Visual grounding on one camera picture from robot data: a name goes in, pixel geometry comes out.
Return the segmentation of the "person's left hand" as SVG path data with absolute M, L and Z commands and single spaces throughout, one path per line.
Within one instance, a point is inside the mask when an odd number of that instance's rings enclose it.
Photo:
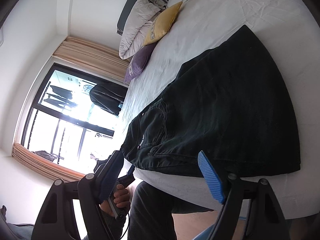
M 129 213 L 131 205 L 130 195 L 127 188 L 125 188 L 122 184 L 117 185 L 117 191 L 114 193 L 114 203 L 116 204 L 117 208 L 124 210 L 126 214 Z M 100 208 L 104 213 L 114 217 L 114 213 L 107 200 L 100 204 Z

